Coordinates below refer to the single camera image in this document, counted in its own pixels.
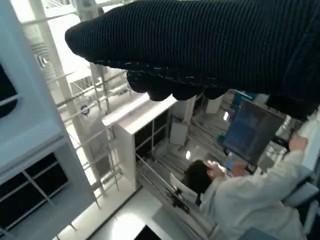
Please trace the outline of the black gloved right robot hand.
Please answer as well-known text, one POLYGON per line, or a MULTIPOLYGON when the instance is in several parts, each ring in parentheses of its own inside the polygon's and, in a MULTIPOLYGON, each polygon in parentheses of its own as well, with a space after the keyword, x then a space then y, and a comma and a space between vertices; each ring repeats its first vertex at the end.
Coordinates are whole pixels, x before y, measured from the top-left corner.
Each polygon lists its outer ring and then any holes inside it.
POLYGON ((234 89, 304 115, 320 102, 317 0, 137 0, 65 32, 90 63, 126 70, 152 101, 234 89))

